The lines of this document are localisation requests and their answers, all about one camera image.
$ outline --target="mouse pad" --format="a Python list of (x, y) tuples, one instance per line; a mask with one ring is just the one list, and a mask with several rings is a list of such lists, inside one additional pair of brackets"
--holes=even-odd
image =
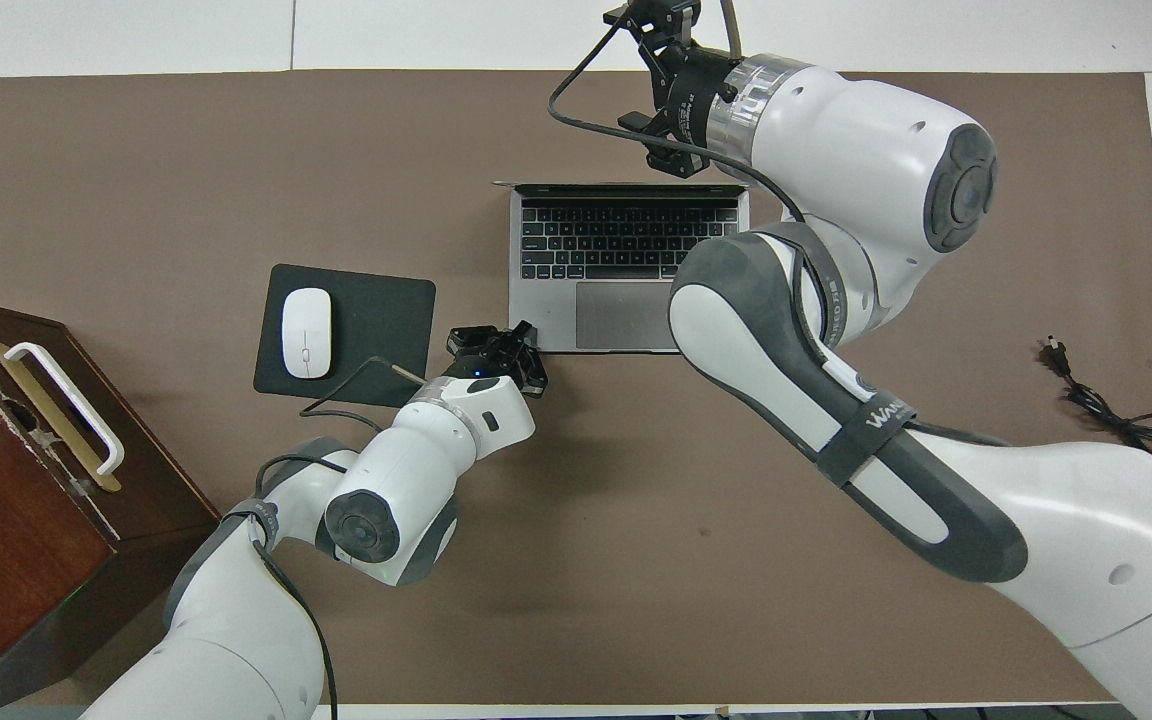
[[(283, 301), (302, 287), (319, 287), (332, 296), (332, 366), (327, 374), (316, 379), (294, 377), (283, 364)], [(270, 271), (270, 291), (265, 295), (252, 386), (274, 395), (323, 397), (372, 355), (424, 374), (433, 323), (433, 282), (274, 265)], [(402, 407), (416, 389), (415, 384), (374, 363), (340, 388), (333, 400)]]

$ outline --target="touchpad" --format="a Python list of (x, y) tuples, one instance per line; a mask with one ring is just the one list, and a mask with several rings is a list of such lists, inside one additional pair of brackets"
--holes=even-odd
[(667, 282), (576, 283), (576, 347), (673, 350)]

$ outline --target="laptop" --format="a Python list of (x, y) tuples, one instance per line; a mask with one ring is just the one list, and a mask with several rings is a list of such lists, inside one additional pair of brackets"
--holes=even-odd
[(669, 286), (699, 242), (749, 229), (744, 184), (511, 184), (509, 325), (544, 353), (676, 353)]

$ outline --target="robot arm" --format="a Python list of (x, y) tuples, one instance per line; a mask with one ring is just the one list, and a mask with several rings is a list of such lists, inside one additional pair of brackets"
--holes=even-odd
[(1024, 607), (1149, 719), (1152, 456), (969, 442), (916, 423), (832, 351), (890, 320), (972, 236), (996, 181), (988, 134), (899, 88), (704, 50), (687, 26), (696, 17), (699, 1), (635, 0), (608, 14), (639, 41), (658, 108), (622, 127), (692, 143), (695, 156), (639, 137), (653, 167), (680, 176), (714, 151), (737, 176), (756, 168), (801, 202), (787, 205), (801, 222), (687, 256), (669, 302), (680, 350), (905, 546)]
[(385, 584), (427, 577), (456, 530), (457, 478), (535, 432), (524, 393), (548, 379), (526, 329), (456, 328), (456, 359), (364, 450), (297, 448), (189, 559), (166, 637), (83, 717), (311, 717), (328, 674), (321, 635), (270, 552), (294, 538)]

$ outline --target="computer mouse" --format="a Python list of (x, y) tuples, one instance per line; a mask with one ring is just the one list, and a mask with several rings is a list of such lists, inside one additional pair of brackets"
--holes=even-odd
[(332, 369), (332, 296), (319, 287), (289, 291), (283, 301), (283, 365), (293, 377), (321, 378)]

